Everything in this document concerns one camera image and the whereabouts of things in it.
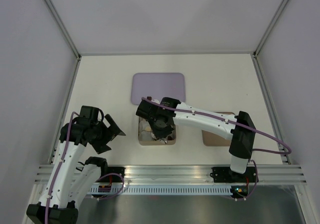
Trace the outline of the gold tin lid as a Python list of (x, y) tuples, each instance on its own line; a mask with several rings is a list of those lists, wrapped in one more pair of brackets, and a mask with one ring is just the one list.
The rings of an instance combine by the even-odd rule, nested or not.
[(201, 131), (202, 142), (207, 147), (229, 147), (233, 137), (232, 130), (235, 128), (234, 124), (225, 122), (225, 119), (234, 117), (233, 112), (218, 112), (215, 116), (222, 117), (222, 120), (208, 117), (210, 125)]

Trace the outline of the metal tongs white tips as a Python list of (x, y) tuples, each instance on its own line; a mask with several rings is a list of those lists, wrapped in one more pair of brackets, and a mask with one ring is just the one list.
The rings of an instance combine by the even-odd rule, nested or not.
[(157, 142), (160, 142), (163, 145), (168, 145), (169, 144), (169, 139), (168, 139), (168, 137), (162, 137), (162, 138), (158, 138)]

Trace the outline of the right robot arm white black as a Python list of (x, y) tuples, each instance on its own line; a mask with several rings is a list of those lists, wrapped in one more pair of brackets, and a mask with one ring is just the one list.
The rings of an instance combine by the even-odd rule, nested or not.
[(228, 176), (235, 182), (246, 176), (255, 140), (255, 126), (248, 113), (223, 114), (204, 111), (170, 97), (164, 97), (160, 103), (143, 97), (135, 114), (148, 122), (157, 140), (167, 139), (177, 126), (198, 128), (229, 140)]

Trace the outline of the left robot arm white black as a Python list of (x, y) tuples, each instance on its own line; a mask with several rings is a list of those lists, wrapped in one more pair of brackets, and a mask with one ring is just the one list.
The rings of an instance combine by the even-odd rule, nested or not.
[(115, 177), (125, 183), (122, 173), (109, 171), (102, 157), (89, 157), (77, 178), (75, 170), (87, 145), (97, 154), (110, 151), (108, 143), (125, 133), (109, 114), (93, 106), (83, 105), (80, 113), (72, 112), (70, 120), (60, 130), (61, 146), (48, 183), (36, 204), (29, 204), (27, 217), (34, 224), (75, 224), (79, 207), (96, 182), (111, 182)]

